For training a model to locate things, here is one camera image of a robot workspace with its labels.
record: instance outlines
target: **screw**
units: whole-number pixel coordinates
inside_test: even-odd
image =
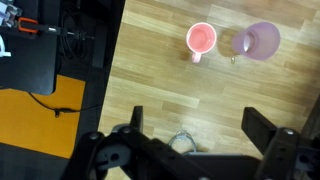
[[[125,127],[125,128],[122,129],[122,132],[128,134],[128,133],[131,132],[131,129],[129,127]]]
[[[98,139],[98,137],[99,137],[99,134],[98,134],[98,133],[92,133],[92,134],[90,135],[90,139],[92,139],[92,140],[96,140],[96,139]]]
[[[286,132],[289,135],[293,135],[294,132],[291,129],[285,129],[284,132]]]

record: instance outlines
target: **black metal frame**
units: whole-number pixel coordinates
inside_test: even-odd
[[[264,154],[262,161],[245,155],[181,155],[142,134],[142,106],[130,125],[118,125],[104,137],[85,134],[62,179],[104,179],[121,167],[131,179],[297,179],[306,172],[320,178],[320,140],[305,139],[289,128],[277,128],[254,108],[245,108],[242,129]]]

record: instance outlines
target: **cup handle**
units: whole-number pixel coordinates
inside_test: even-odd
[[[201,59],[201,53],[193,53],[192,54],[192,62],[199,63]]]

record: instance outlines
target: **orange mat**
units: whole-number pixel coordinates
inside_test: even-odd
[[[58,76],[50,96],[35,95],[53,108],[80,109],[85,83]],[[79,113],[54,112],[35,102],[26,92],[0,90],[0,142],[69,158],[74,148]]]

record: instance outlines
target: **purple cup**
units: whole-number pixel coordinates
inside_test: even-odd
[[[279,44],[279,30],[269,22],[253,24],[232,39],[232,48],[237,53],[254,60],[270,58]]]

